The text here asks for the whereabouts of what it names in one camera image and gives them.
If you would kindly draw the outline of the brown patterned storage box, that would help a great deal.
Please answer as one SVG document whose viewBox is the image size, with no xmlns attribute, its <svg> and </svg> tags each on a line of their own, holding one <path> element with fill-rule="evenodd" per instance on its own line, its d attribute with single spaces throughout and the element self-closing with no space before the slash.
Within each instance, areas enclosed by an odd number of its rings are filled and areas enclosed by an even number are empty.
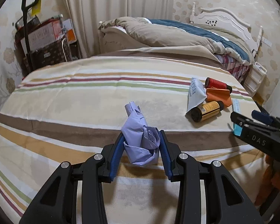
<svg viewBox="0 0 280 224">
<path fill-rule="evenodd" d="M 24 53 L 23 62 L 27 68 L 27 73 L 35 71 L 45 66 L 72 61 L 70 46 L 66 36 L 44 46 L 30 54 Z"/>
</svg>

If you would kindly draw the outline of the plaid bed sheet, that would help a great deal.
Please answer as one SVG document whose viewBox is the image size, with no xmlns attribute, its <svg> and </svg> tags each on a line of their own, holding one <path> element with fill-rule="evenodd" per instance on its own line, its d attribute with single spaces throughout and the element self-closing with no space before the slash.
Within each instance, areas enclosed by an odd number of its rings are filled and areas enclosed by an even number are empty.
<svg viewBox="0 0 280 224">
<path fill-rule="evenodd" d="M 245 74 L 249 71 L 249 66 L 243 65 L 241 62 L 238 62 L 228 55 L 215 54 L 215 57 L 218 58 L 223 69 L 232 74 L 237 81 L 241 83 L 244 80 Z"/>
</svg>

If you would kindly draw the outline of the yellow label brown bottle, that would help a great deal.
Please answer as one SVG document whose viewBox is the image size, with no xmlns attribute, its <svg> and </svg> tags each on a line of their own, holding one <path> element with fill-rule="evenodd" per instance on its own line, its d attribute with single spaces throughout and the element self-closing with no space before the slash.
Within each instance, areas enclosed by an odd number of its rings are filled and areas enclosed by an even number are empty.
<svg viewBox="0 0 280 224">
<path fill-rule="evenodd" d="M 201 122 L 219 114 L 224 109 L 222 101 L 212 101 L 202 104 L 190 110 L 194 122 Z"/>
</svg>

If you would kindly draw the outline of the lavender paper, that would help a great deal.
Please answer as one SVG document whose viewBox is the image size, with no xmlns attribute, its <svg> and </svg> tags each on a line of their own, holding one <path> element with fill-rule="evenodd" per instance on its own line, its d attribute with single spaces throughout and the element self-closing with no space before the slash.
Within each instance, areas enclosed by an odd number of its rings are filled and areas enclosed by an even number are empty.
<svg viewBox="0 0 280 224">
<path fill-rule="evenodd" d="M 128 115 L 121 128 L 124 135 L 124 149 L 129 162 L 136 166 L 158 163 L 160 133 L 156 127 L 148 126 L 139 106 L 131 101 L 125 105 Z"/>
</svg>

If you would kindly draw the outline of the beige curtain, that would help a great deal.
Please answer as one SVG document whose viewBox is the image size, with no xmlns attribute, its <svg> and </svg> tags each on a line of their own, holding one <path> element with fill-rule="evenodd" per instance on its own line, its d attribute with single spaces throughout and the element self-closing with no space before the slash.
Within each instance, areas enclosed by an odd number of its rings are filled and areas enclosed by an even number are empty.
<svg viewBox="0 0 280 224">
<path fill-rule="evenodd" d="M 100 21 L 119 17 L 171 19 L 173 0 L 64 0 L 83 58 L 99 54 Z"/>
</svg>

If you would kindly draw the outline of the red label bottle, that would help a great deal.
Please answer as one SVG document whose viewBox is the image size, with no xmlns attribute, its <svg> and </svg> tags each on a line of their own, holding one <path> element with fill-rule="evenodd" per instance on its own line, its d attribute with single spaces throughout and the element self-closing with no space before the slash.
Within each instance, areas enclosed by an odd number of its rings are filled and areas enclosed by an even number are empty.
<svg viewBox="0 0 280 224">
<path fill-rule="evenodd" d="M 228 90 L 230 93 L 232 92 L 232 87 L 227 85 L 224 82 L 221 82 L 219 80 L 209 78 L 207 77 L 205 80 L 205 87 L 206 88 L 214 88 L 214 89 L 222 89 L 222 90 Z"/>
</svg>

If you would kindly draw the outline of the white wooden headboard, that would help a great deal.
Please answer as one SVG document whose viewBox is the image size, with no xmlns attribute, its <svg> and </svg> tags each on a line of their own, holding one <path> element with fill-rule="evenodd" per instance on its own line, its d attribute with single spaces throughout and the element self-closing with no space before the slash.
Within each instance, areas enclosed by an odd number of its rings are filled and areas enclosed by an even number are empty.
<svg viewBox="0 0 280 224">
<path fill-rule="evenodd" d="M 250 29 L 251 25 L 240 19 L 235 13 L 227 8 L 203 8 L 201 13 L 195 13 L 196 3 L 193 2 L 190 22 L 195 24 L 205 24 L 212 27 L 224 28 L 243 39 L 255 55 L 259 51 L 262 43 L 263 27 L 260 26 L 256 41 L 253 40 Z"/>
</svg>

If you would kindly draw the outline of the beige and blue duvet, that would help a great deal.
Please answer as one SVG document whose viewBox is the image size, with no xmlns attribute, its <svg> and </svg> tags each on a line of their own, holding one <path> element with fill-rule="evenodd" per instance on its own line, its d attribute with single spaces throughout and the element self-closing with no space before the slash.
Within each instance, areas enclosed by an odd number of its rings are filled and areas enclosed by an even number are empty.
<svg viewBox="0 0 280 224">
<path fill-rule="evenodd" d="M 120 17 L 103 21 L 103 27 L 121 26 L 136 41 L 156 47 L 198 49 L 199 56 L 214 59 L 215 54 L 228 55 L 245 66 L 254 63 L 247 43 L 236 34 L 205 24 L 186 24 L 172 20 Z"/>
</svg>

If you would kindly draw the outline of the white orange cardboard box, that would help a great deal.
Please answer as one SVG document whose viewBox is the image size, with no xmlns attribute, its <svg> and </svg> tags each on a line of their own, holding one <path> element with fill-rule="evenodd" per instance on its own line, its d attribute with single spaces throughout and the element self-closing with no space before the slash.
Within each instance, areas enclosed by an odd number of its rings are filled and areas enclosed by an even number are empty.
<svg viewBox="0 0 280 224">
<path fill-rule="evenodd" d="M 34 52 L 54 43 L 63 36 L 59 20 L 47 23 L 28 35 L 30 51 Z"/>
</svg>

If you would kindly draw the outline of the white plastic drawer unit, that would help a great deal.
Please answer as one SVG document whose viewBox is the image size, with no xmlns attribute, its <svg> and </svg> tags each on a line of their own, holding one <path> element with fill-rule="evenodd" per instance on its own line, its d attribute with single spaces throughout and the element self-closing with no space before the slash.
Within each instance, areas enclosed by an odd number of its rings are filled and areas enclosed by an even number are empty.
<svg viewBox="0 0 280 224">
<path fill-rule="evenodd" d="M 267 69 L 260 63 L 255 62 L 252 65 L 243 84 L 245 90 L 251 97 L 256 94 L 266 75 Z"/>
</svg>

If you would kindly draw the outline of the black hand trolley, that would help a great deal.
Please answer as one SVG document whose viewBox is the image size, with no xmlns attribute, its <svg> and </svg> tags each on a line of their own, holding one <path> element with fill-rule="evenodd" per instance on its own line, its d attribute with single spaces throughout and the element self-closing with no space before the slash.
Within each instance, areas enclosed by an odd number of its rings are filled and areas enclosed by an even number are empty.
<svg viewBox="0 0 280 224">
<path fill-rule="evenodd" d="M 24 23 L 24 38 L 25 38 L 25 44 L 26 44 L 26 49 L 27 49 L 27 53 L 26 53 L 26 57 L 27 57 L 27 62 L 29 65 L 29 70 L 30 72 L 33 71 L 33 64 L 32 64 L 32 59 L 31 59 L 31 49 L 30 49 L 30 43 L 29 43 L 29 33 L 28 33 L 28 10 L 30 8 L 32 8 L 33 6 L 37 5 L 37 3 L 39 2 L 39 0 L 34 0 L 34 2 L 32 2 L 29 5 L 26 5 L 27 0 L 22 0 L 21 1 L 21 10 L 23 12 L 23 23 Z"/>
</svg>

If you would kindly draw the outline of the white footboard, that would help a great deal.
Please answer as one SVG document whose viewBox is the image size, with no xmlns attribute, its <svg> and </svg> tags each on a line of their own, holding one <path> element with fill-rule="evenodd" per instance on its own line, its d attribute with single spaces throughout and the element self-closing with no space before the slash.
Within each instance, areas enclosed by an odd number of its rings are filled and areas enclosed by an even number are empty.
<svg viewBox="0 0 280 224">
<path fill-rule="evenodd" d="M 120 50 L 147 48 L 148 45 L 140 43 L 129 36 L 121 26 L 103 27 L 99 22 L 99 50 L 101 54 Z"/>
</svg>

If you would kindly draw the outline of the small orange white box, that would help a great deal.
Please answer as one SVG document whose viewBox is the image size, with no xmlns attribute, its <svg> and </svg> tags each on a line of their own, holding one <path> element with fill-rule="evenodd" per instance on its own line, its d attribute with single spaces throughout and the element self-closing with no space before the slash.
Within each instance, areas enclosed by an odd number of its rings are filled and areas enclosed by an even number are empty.
<svg viewBox="0 0 280 224">
<path fill-rule="evenodd" d="M 70 18 L 63 21 L 63 27 L 66 31 L 69 44 L 75 43 L 77 41 L 77 38 Z"/>
</svg>

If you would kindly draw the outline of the teal white tube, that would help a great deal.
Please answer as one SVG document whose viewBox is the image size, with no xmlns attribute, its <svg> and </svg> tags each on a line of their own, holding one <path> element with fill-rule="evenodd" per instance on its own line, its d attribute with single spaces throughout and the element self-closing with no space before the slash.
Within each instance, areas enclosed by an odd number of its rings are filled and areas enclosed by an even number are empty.
<svg viewBox="0 0 280 224">
<path fill-rule="evenodd" d="M 239 100 L 238 99 L 232 99 L 232 108 L 233 108 L 233 113 L 238 113 L 240 114 L 241 111 L 240 111 L 240 104 L 239 104 Z M 235 136 L 240 136 L 241 135 L 241 132 L 242 132 L 242 127 L 238 124 L 240 123 L 238 121 L 238 118 L 237 116 L 235 116 L 234 118 L 235 121 L 233 121 L 234 123 L 234 135 Z"/>
</svg>

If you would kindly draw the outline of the white wall switch panel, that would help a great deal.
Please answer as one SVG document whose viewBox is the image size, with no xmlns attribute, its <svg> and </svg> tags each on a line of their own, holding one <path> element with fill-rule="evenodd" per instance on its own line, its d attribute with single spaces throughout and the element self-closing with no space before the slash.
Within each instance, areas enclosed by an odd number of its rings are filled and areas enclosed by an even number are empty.
<svg viewBox="0 0 280 224">
<path fill-rule="evenodd" d="M 272 47 L 272 43 L 268 39 L 266 39 L 264 37 L 262 37 L 262 43 L 264 43 L 265 45 L 269 46 L 270 48 Z"/>
</svg>

